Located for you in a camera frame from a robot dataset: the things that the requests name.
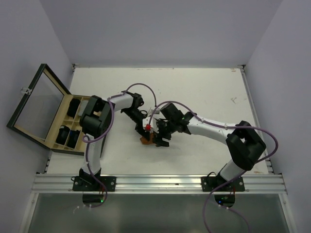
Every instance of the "black object in compartment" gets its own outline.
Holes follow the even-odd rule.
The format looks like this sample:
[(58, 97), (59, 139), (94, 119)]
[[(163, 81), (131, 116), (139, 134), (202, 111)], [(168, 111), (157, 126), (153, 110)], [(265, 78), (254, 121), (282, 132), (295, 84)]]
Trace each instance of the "black object in compartment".
[(59, 128), (58, 136), (56, 138), (56, 143), (64, 145), (66, 143), (66, 139), (68, 137), (69, 131), (70, 129), (67, 126), (62, 125)]
[(73, 98), (70, 101), (69, 108), (68, 108), (68, 111), (67, 111), (67, 115), (68, 116), (74, 118), (74, 116), (76, 115), (76, 112), (78, 110), (80, 102), (81, 101), (79, 99), (75, 99), (75, 98)]
[(67, 143), (67, 146), (70, 147), (70, 148), (75, 148), (76, 144), (77, 144), (77, 141), (78, 141), (78, 138), (79, 138), (79, 134), (80, 134), (80, 131), (79, 130), (71, 130), (70, 133), (69, 133), (69, 139), (68, 139), (68, 143)]

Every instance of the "metal frame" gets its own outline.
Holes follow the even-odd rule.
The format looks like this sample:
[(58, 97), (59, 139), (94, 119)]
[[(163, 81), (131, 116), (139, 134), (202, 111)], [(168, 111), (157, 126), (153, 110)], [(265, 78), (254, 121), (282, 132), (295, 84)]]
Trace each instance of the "metal frame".
[[(253, 99), (250, 95), (246, 76), (243, 67), (241, 70), (243, 82), (248, 95), (249, 103), (255, 119), (255, 124), (259, 126)], [(268, 166), (268, 175), (243, 175), (245, 192), (237, 192), (239, 195), (247, 194), (278, 194), (282, 205), (282, 210), (290, 233), (296, 233), (297, 228), (294, 222), (293, 214), (289, 208), (287, 192), (282, 175), (274, 175), (270, 160), (266, 161)], [(38, 195), (47, 194), (82, 194), (82, 192), (72, 191), (73, 182), (71, 177), (76, 174), (37, 174), (29, 203), (26, 207), (24, 218), (20, 226), (19, 233), (28, 232)], [(117, 177), (116, 190), (109, 194), (201, 194), (207, 195), (209, 192), (203, 192), (201, 187), (201, 177), (204, 175), (113, 175)]]

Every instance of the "wall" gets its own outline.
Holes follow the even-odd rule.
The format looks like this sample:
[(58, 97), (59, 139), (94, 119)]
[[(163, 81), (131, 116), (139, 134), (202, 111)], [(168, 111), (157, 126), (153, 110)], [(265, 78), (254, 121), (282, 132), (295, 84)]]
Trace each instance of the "wall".
[(36, 171), (49, 151), (6, 128), (41, 63), (48, 63), (66, 86), (71, 65), (38, 0), (0, 2), (0, 232), (18, 231)]
[(284, 0), (246, 66), (261, 126), (280, 142), (272, 163), (284, 175), (299, 232), (311, 231), (310, 12), (309, 0)]
[(41, 0), (73, 63), (93, 67), (246, 64), (281, 0)]

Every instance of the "metal latch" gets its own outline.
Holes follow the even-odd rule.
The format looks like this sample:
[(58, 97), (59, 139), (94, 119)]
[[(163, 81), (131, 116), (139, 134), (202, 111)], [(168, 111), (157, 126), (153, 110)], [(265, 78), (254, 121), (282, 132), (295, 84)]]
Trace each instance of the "metal latch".
[(23, 87), (20, 90), (21, 94), (23, 94), (23, 95), (30, 95), (32, 91), (33, 91), (32, 89), (29, 89), (29, 88), (26, 88), (26, 87)]

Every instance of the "brown object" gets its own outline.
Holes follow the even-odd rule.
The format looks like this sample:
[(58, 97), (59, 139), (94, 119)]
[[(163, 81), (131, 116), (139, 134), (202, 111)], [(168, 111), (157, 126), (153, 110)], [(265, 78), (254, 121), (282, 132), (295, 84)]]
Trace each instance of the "brown object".
[(153, 142), (152, 142), (153, 137), (154, 137), (154, 133), (151, 133), (151, 134), (150, 134), (150, 140), (149, 140), (149, 141), (148, 141), (146, 138), (144, 138), (144, 137), (141, 137), (141, 138), (140, 138), (140, 141), (141, 141), (141, 143), (144, 144), (144, 145), (150, 145), (150, 144), (153, 144)]

